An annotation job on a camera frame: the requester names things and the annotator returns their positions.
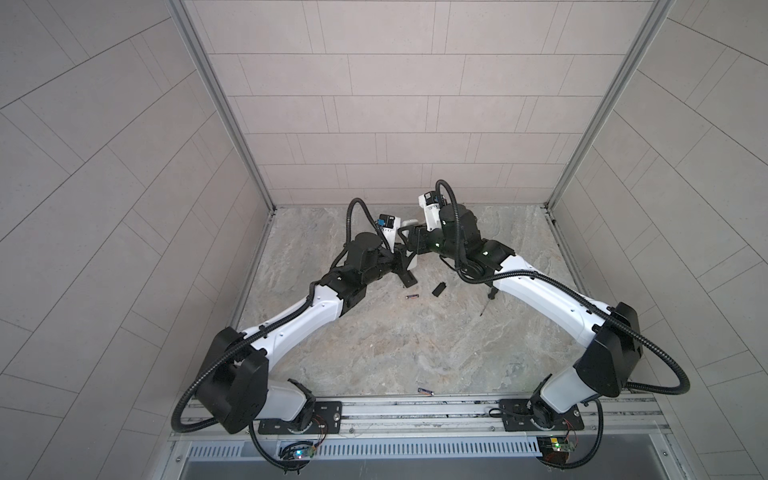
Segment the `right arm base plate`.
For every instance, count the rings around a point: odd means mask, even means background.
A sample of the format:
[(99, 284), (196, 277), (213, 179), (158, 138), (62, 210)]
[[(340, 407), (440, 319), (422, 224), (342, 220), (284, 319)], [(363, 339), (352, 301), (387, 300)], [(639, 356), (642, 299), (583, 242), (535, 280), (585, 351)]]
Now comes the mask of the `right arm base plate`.
[(489, 412), (500, 418), (507, 432), (581, 431), (584, 422), (576, 405), (558, 413), (546, 403), (529, 399), (501, 399)]

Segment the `black remote control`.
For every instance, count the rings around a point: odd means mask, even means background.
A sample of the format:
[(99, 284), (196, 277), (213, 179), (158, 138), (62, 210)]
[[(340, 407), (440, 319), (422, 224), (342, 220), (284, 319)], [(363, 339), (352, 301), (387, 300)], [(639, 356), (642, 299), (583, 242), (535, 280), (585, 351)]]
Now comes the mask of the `black remote control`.
[(400, 273), (399, 278), (405, 288), (411, 288), (418, 283), (418, 280), (414, 274), (409, 270)]

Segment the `red white remote control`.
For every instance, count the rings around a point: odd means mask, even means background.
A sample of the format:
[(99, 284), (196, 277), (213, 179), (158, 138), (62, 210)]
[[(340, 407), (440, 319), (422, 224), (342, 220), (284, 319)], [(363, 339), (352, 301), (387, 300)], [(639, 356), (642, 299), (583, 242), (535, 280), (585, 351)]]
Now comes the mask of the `red white remote control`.
[(420, 223), (417, 219), (403, 220), (397, 229), (397, 236), (406, 243), (410, 233), (419, 226)]

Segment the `green black screwdriver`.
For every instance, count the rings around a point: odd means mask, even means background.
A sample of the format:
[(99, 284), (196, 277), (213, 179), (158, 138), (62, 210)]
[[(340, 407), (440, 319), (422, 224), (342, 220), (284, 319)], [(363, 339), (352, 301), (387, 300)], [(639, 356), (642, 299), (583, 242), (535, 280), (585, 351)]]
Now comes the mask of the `green black screwdriver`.
[(490, 290), (489, 290), (489, 292), (487, 294), (487, 299), (486, 299), (486, 301), (485, 301), (485, 303), (484, 303), (484, 305), (483, 305), (483, 307), (482, 307), (482, 309), (480, 311), (480, 314), (479, 314), (480, 317), (483, 316), (483, 314), (487, 310), (488, 306), (490, 305), (490, 302), (493, 301), (496, 298), (498, 292), (499, 292), (499, 290), (496, 287), (491, 287), (490, 288)]

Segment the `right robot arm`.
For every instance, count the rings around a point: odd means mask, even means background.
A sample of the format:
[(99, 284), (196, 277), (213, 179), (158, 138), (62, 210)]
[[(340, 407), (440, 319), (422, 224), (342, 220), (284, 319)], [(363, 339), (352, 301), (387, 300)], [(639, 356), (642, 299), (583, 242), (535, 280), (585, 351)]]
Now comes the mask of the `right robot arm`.
[(522, 412), (549, 430), (581, 402), (615, 398), (643, 354), (636, 312), (610, 306), (570, 289), (534, 268), (507, 245), (485, 239), (476, 216), (461, 204), (427, 203), (426, 221), (379, 220), (390, 246), (414, 256), (435, 253), (453, 262), (460, 278), (509, 294), (554, 321), (584, 348), (573, 366), (546, 377)]

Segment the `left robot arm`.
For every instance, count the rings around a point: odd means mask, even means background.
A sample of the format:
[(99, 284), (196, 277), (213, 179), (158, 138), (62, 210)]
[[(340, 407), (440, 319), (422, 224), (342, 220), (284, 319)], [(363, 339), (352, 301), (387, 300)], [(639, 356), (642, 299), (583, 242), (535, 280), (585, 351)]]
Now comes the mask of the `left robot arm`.
[(321, 327), (338, 320), (388, 274), (416, 284), (409, 267), (427, 251), (426, 228), (408, 225), (385, 238), (363, 232), (346, 243), (342, 258), (309, 286), (307, 297), (278, 316), (245, 331), (231, 327), (213, 339), (197, 378), (174, 410), (172, 425), (188, 433), (221, 425), (235, 434), (255, 420), (280, 420), (302, 432), (312, 422), (316, 398), (300, 382), (271, 380), (283, 357)]

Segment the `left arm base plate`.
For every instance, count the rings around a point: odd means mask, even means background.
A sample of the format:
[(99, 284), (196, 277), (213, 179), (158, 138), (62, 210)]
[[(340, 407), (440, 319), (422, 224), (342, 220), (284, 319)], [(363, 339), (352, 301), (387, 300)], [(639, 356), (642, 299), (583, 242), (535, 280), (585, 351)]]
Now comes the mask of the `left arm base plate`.
[(260, 420), (258, 433), (264, 436), (338, 434), (342, 409), (341, 401), (316, 401), (312, 413), (303, 412), (296, 421)]

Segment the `black battery cover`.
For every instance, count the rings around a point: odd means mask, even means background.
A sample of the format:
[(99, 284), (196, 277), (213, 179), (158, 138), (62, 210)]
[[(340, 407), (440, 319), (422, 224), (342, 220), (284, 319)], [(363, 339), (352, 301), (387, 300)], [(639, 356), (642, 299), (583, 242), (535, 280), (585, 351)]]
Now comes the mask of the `black battery cover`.
[(434, 297), (439, 297), (447, 288), (447, 284), (445, 282), (440, 282), (432, 291), (432, 295)]

